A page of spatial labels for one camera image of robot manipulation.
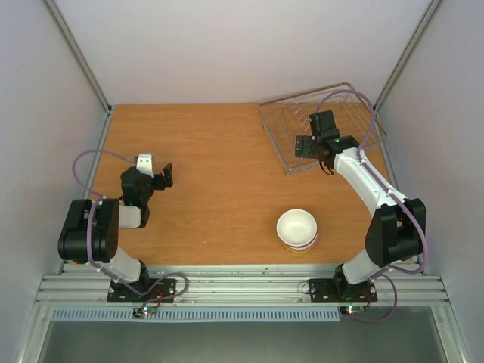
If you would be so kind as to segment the wire dish rack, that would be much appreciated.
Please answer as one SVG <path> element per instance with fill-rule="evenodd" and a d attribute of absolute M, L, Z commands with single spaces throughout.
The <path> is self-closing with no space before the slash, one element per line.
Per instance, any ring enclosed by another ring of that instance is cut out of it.
<path fill-rule="evenodd" d="M 347 82 L 266 101 L 259 112 L 288 175 L 317 167 L 311 153 L 325 138 L 342 141 L 351 136 L 368 152 L 387 137 L 378 119 L 371 122 L 367 101 Z"/>

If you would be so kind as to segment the white bowl orange outside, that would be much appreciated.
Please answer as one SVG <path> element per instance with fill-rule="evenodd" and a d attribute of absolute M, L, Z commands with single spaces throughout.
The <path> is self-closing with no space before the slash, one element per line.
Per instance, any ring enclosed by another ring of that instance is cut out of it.
<path fill-rule="evenodd" d="M 318 224 L 304 209 L 290 209 L 279 217 L 276 232 L 282 242 L 302 246 L 318 235 Z"/>

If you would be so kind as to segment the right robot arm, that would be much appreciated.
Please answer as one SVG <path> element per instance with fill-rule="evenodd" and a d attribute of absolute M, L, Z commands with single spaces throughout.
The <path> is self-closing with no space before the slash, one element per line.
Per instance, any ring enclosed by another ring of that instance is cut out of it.
<path fill-rule="evenodd" d="M 341 135 L 331 111 L 309 117 L 311 135 L 296 137 L 295 155 L 317 160 L 328 175 L 337 173 L 352 186 L 371 215 L 364 249 L 339 265 L 330 283 L 338 302 L 365 295 L 371 280 L 395 263 L 424 256 L 426 207 L 397 191 L 365 156 L 351 135 Z"/>

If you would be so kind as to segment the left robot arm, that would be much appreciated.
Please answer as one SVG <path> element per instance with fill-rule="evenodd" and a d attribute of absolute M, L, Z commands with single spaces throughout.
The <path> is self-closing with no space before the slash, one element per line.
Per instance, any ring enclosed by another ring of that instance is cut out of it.
<path fill-rule="evenodd" d="M 146 265 L 119 246 L 119 231 L 146 227 L 154 192 L 173 186 L 172 164 L 157 174 L 150 165 L 131 166 L 120 181 L 120 198 L 74 200 L 70 204 L 57 251 L 62 260 L 91 265 L 115 285 L 123 286 L 133 300 L 143 301 L 151 295 L 153 284 Z"/>

